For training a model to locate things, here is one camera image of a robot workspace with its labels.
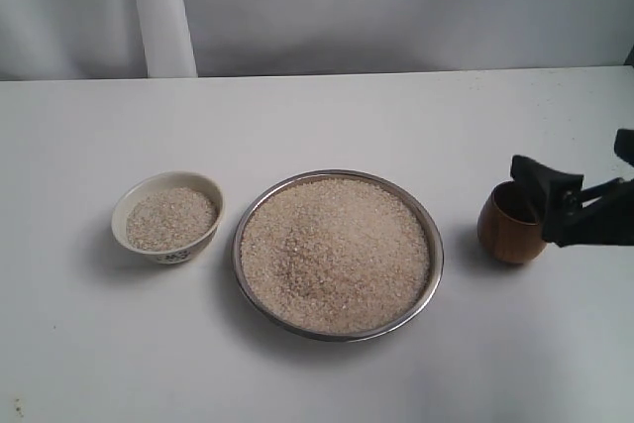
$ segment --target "white curtain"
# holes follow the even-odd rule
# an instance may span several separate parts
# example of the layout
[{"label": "white curtain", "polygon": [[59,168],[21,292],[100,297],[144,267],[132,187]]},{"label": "white curtain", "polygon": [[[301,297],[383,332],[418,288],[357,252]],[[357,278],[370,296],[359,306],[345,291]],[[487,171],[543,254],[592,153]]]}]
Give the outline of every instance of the white curtain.
[{"label": "white curtain", "polygon": [[632,0],[0,0],[0,79],[620,64],[633,43]]}]

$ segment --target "white ceramic bowl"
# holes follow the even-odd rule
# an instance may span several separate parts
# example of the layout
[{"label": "white ceramic bowl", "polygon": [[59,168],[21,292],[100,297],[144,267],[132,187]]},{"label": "white ceramic bowl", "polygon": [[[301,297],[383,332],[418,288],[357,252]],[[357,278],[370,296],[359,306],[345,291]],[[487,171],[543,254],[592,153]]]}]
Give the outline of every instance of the white ceramic bowl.
[{"label": "white ceramic bowl", "polygon": [[[128,234],[126,232],[126,224],[130,212],[132,212],[140,201],[149,195],[174,187],[189,187],[204,193],[217,207],[218,217],[216,221],[202,237],[184,247],[164,252],[149,252],[133,247],[128,241]],[[192,172],[166,172],[138,183],[119,199],[112,214],[112,233],[122,247],[142,255],[153,262],[161,264],[183,263],[194,258],[211,242],[211,239],[216,234],[218,224],[222,219],[225,208],[224,205],[225,203],[220,187],[210,178]]]}]

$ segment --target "brown wooden cup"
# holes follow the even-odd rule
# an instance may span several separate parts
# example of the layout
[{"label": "brown wooden cup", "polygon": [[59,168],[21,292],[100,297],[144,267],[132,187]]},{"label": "brown wooden cup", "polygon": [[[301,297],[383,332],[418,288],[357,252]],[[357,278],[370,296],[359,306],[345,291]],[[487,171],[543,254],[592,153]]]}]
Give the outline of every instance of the brown wooden cup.
[{"label": "brown wooden cup", "polygon": [[537,222],[519,185],[497,185],[477,219],[477,237],[485,250],[501,262],[523,264],[546,248]]}]

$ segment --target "stainless steel bowl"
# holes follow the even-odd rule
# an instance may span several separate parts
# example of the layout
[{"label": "stainless steel bowl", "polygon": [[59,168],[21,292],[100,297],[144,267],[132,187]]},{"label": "stainless steel bowl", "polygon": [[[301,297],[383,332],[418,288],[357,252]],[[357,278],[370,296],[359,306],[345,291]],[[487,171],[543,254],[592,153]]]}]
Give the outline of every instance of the stainless steel bowl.
[{"label": "stainless steel bowl", "polygon": [[[303,329],[298,327],[288,321],[280,319],[278,316],[274,315],[270,312],[258,299],[258,297],[254,294],[254,292],[249,287],[249,283],[245,278],[245,274],[242,268],[242,260],[241,260],[241,251],[240,246],[243,240],[243,234],[245,232],[245,227],[249,223],[249,220],[253,217],[254,213],[263,203],[269,200],[276,193],[281,192],[282,190],[288,189],[290,187],[294,187],[301,183],[314,182],[318,180],[325,180],[328,178],[346,178],[352,180],[361,180],[363,182],[371,183],[374,185],[378,185],[384,190],[396,195],[400,198],[414,213],[418,221],[420,222],[425,236],[427,238],[427,246],[429,249],[430,255],[430,272],[427,277],[427,281],[425,282],[423,288],[420,291],[420,295],[416,302],[412,305],[412,307],[403,313],[398,318],[393,321],[375,329],[371,329],[369,331],[355,332],[352,334],[327,334],[322,332],[310,331],[308,329]],[[249,301],[258,309],[264,316],[266,316],[273,323],[278,326],[290,331],[294,334],[298,334],[303,337],[307,337],[310,339],[316,339],[320,341],[332,341],[332,342],[353,342],[353,341],[364,341],[367,339],[371,339],[373,337],[378,337],[383,334],[387,334],[395,329],[398,329],[400,326],[408,322],[412,319],[416,314],[423,310],[423,308],[430,301],[434,292],[436,292],[436,288],[440,283],[440,278],[443,273],[443,243],[440,238],[440,233],[438,232],[438,228],[436,228],[436,224],[432,220],[432,217],[429,215],[427,210],[418,203],[418,201],[412,197],[409,193],[407,193],[402,188],[394,185],[387,180],[384,180],[380,177],[376,177],[374,175],[369,175],[367,173],[356,172],[353,170],[316,170],[313,172],[306,172],[300,175],[295,175],[294,177],[290,177],[287,180],[283,180],[282,182],[274,185],[265,193],[263,193],[256,201],[249,207],[249,209],[245,212],[240,223],[238,224],[238,228],[236,229],[236,235],[234,236],[234,243],[232,247],[232,260],[234,263],[234,271],[236,273],[236,278],[238,280],[238,284],[242,289],[243,294],[249,299]]]}]

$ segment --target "small bowl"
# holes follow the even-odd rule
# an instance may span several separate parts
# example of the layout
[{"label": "small bowl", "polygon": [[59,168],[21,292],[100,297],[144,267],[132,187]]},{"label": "small bowl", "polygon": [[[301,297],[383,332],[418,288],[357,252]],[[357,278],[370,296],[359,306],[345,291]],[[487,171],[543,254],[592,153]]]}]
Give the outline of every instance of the small bowl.
[{"label": "small bowl", "polygon": [[[175,187],[189,187],[198,192],[204,193],[216,206],[218,217],[207,232],[198,240],[191,242],[184,247],[162,252],[151,252],[140,250],[132,246],[128,241],[126,231],[128,216],[137,204],[152,195]],[[141,183],[132,187],[119,199],[115,210],[112,213],[112,234],[119,244],[131,252],[160,264],[178,264],[188,262],[209,245],[211,239],[216,234],[218,224],[224,212],[224,199],[220,187],[204,175],[192,172],[166,172],[154,177],[147,178]]]},{"label": "small bowl", "polygon": [[[412,213],[416,216],[416,219],[420,223],[423,231],[425,232],[425,238],[427,240],[427,247],[429,249],[430,269],[427,281],[421,288],[418,299],[412,304],[412,306],[405,311],[402,315],[396,317],[393,321],[388,322],[375,329],[369,329],[366,331],[354,332],[349,334],[329,334],[325,332],[316,332],[299,327],[291,322],[285,321],[273,312],[269,311],[266,306],[260,301],[258,296],[251,290],[249,282],[245,277],[245,273],[242,268],[241,258],[241,246],[247,224],[252,219],[256,211],[271,197],[279,192],[288,190],[291,187],[300,185],[302,183],[316,182],[319,180],[326,180],[329,178],[345,178],[348,180],[359,180],[361,182],[378,185],[383,190],[398,197],[403,203],[409,207]],[[234,242],[232,246],[232,260],[234,265],[234,273],[238,281],[238,285],[245,295],[247,300],[254,305],[267,319],[273,324],[280,326],[281,328],[309,339],[315,339],[318,341],[330,341],[330,342],[355,342],[372,339],[388,332],[392,332],[411,319],[423,310],[423,308],[429,303],[432,296],[436,292],[440,279],[443,274],[443,242],[438,232],[438,228],[434,223],[431,215],[425,210],[425,208],[408,192],[400,188],[399,186],[385,180],[384,178],[376,177],[368,173],[357,172],[355,170],[315,170],[313,172],[306,172],[294,177],[290,177],[287,180],[283,180],[277,183],[269,190],[260,195],[254,203],[251,204],[249,209],[245,212],[236,233],[234,235]]]}]

